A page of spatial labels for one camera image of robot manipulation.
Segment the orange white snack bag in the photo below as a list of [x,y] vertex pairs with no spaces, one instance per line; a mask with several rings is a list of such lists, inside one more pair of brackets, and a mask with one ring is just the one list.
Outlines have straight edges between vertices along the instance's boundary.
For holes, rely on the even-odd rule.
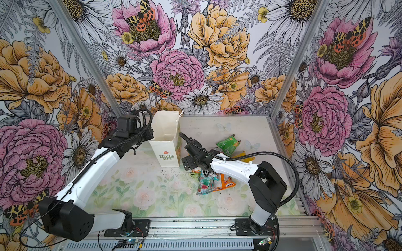
[[193,170],[191,170],[191,172],[192,173],[201,173],[202,172],[202,170],[201,169],[193,169]]

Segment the white paper bag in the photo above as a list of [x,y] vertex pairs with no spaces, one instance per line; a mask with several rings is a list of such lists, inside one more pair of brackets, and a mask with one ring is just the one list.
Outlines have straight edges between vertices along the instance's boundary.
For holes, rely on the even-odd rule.
[[161,168],[179,168],[182,140],[179,136],[183,112],[157,111],[151,127],[153,139],[150,145]]

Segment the teal candy bag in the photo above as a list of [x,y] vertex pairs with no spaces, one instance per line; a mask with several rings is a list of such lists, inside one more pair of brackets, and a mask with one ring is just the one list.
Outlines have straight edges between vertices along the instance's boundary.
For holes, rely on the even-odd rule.
[[205,176],[204,173],[200,173],[197,195],[205,195],[213,191],[214,181],[217,181],[217,175]]

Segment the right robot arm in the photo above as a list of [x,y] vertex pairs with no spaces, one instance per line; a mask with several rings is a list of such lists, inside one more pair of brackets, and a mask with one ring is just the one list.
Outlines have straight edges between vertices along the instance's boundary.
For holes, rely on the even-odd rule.
[[218,151],[207,151],[197,141],[187,143],[185,149],[188,152],[188,156],[182,158],[185,170],[199,167],[207,174],[224,174],[249,186],[256,206],[248,229],[254,234],[263,234],[268,219],[275,216],[287,191],[287,184],[274,167],[266,161],[260,164],[234,161]]

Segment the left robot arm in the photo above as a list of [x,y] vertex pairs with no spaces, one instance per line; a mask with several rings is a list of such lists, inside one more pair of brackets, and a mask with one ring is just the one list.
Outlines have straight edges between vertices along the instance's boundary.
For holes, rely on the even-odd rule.
[[121,209],[92,214],[86,204],[106,174],[130,150],[153,139],[152,113],[141,109],[118,118],[117,127],[99,144],[84,168],[54,197],[44,198],[38,206],[44,230],[64,239],[79,242],[90,233],[117,230],[130,234],[133,215]]

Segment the green snack bag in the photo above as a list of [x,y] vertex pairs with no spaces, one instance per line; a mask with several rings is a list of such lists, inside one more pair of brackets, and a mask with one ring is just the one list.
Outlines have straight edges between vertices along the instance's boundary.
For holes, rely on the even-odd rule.
[[235,152],[240,143],[241,141],[237,140],[235,138],[235,135],[233,134],[227,139],[219,141],[218,143],[216,143],[216,145],[226,156],[230,157]]

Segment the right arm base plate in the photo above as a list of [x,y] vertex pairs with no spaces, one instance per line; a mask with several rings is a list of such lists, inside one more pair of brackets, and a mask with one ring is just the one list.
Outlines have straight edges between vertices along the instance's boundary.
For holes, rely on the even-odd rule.
[[268,218],[264,226],[259,226],[251,221],[251,218],[236,218],[231,230],[235,231],[236,236],[274,236],[278,235],[278,218]]

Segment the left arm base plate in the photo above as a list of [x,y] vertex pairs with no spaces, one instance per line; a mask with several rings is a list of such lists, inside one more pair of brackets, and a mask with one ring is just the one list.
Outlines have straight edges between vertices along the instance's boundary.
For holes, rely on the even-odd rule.
[[109,229],[104,232],[105,237],[147,237],[151,220],[134,219],[132,223],[124,224],[119,229]]

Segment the aluminium front rail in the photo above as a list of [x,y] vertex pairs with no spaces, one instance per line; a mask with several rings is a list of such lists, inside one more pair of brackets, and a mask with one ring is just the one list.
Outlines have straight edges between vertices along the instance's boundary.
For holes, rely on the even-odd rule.
[[[134,218],[151,220],[148,236],[151,239],[179,239],[179,238],[265,238],[268,236],[236,236],[230,228],[236,218],[248,217],[200,217],[200,218]],[[278,235],[275,238],[308,238],[323,237],[324,229],[316,216],[278,216]],[[95,237],[96,234],[104,236],[104,232],[113,229],[112,226],[102,230],[93,228],[85,233],[86,226],[78,228],[79,237],[72,238],[79,242],[86,238]],[[125,239],[129,237],[106,237]]]

